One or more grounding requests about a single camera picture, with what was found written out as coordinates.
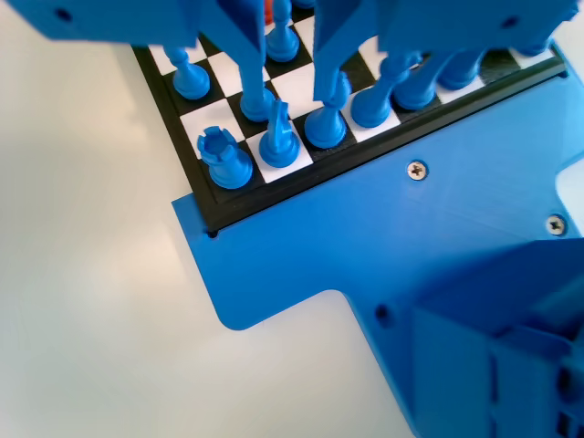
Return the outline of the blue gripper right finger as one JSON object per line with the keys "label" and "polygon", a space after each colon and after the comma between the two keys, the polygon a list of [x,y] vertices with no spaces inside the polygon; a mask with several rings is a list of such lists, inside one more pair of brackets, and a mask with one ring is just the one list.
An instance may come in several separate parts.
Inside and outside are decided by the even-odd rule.
{"label": "blue gripper right finger", "polygon": [[322,0],[314,13],[314,100],[328,101],[341,66],[377,34],[376,2]]}

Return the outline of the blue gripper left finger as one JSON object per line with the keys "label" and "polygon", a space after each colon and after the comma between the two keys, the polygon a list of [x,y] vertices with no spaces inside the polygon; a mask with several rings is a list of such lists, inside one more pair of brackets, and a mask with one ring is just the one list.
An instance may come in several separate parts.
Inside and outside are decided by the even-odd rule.
{"label": "blue gripper left finger", "polygon": [[200,31],[229,55],[264,55],[264,4],[202,1]]}

